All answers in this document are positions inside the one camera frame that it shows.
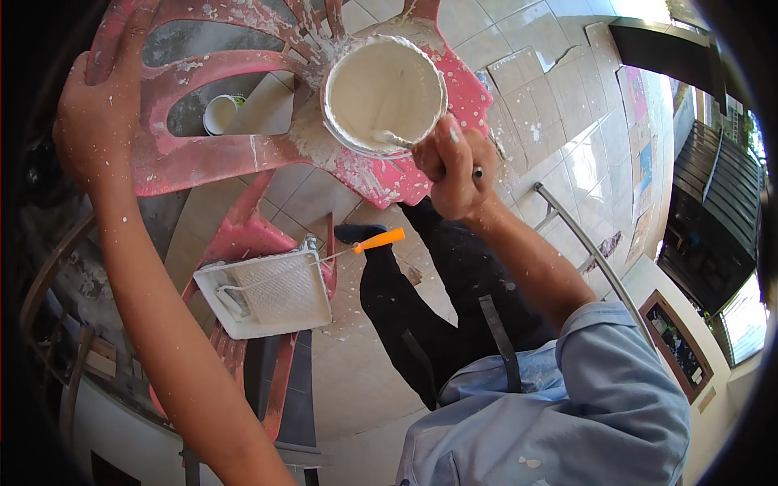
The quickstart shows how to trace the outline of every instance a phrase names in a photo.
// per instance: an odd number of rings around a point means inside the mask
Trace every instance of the window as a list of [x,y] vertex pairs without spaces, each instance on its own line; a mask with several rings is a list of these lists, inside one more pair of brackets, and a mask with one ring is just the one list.
[[751,358],[765,345],[768,311],[759,297],[759,281],[754,273],[721,311],[733,366]]
[[654,290],[640,307],[640,315],[689,403],[692,403],[713,376],[705,355],[658,290]]

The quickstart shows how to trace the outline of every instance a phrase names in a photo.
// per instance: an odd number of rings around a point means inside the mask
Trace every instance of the shirt sleeve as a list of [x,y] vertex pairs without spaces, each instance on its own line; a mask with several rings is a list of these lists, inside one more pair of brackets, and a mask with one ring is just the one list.
[[623,303],[592,302],[573,313],[556,362],[576,415],[637,446],[647,474],[677,480],[689,450],[689,402]]

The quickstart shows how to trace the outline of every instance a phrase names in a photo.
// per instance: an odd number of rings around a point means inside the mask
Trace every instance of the leg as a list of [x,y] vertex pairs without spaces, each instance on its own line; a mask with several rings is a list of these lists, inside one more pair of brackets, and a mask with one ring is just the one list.
[[479,236],[461,222],[442,219],[429,198],[416,206],[400,206],[446,286],[471,361],[498,354],[478,303],[478,297],[487,294],[516,351],[536,349],[556,339],[553,328],[524,300],[505,266]]
[[[459,368],[469,364],[458,352],[457,328],[438,317],[400,272],[391,245],[365,251],[367,264],[359,295],[365,314],[403,379],[430,409],[440,388]],[[411,353],[402,335],[409,330],[432,364],[434,383]]]

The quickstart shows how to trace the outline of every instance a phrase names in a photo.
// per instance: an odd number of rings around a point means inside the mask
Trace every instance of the railing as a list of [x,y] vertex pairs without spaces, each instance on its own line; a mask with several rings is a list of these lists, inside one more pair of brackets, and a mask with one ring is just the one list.
[[573,233],[578,237],[578,240],[581,242],[581,244],[583,244],[583,247],[586,248],[590,254],[589,259],[584,262],[581,267],[588,267],[592,261],[599,265],[602,273],[605,274],[605,278],[608,280],[608,283],[611,284],[611,287],[613,287],[616,295],[618,295],[622,302],[624,302],[627,310],[630,314],[632,314],[635,322],[637,322],[638,328],[640,329],[641,334],[643,334],[643,338],[646,340],[648,345],[651,346],[651,349],[656,351],[654,340],[651,339],[651,335],[649,334],[648,328],[646,327],[646,323],[643,322],[643,318],[640,316],[640,312],[638,311],[637,306],[635,306],[632,298],[629,297],[629,293],[624,287],[624,284],[622,284],[622,281],[619,279],[618,275],[616,275],[616,273],[613,271],[613,268],[611,268],[611,265],[605,260],[602,252],[597,248],[596,245],[594,245],[594,242],[591,240],[591,238],[589,238],[586,232],[584,232],[576,220],[573,219],[570,213],[562,207],[559,201],[557,201],[556,198],[554,198],[554,196],[548,192],[548,189],[546,189],[542,183],[538,182],[535,184],[534,189],[548,203],[548,211],[546,212],[546,216],[543,218],[543,221],[539,222],[538,225],[535,226],[535,231],[540,231],[543,229],[543,227],[548,225],[556,216],[562,218],[562,220],[567,223],[570,229],[573,230]]
[[705,204],[705,199],[708,197],[708,191],[710,191],[710,185],[713,182],[713,175],[716,173],[716,165],[719,163],[719,157],[721,156],[721,144],[724,142],[724,128],[719,130],[719,148],[716,150],[716,158],[713,159],[713,165],[710,167],[710,175],[708,181],[705,182],[703,188],[703,199],[701,202]]

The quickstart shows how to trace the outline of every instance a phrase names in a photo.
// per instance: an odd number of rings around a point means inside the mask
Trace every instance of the orange roller handle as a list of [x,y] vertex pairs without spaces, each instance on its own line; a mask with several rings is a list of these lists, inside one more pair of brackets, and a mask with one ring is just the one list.
[[403,231],[402,228],[392,229],[391,231],[381,233],[380,235],[375,235],[373,238],[368,238],[361,243],[354,243],[354,253],[362,253],[363,250],[375,248],[376,246],[388,245],[389,243],[404,239],[405,231]]

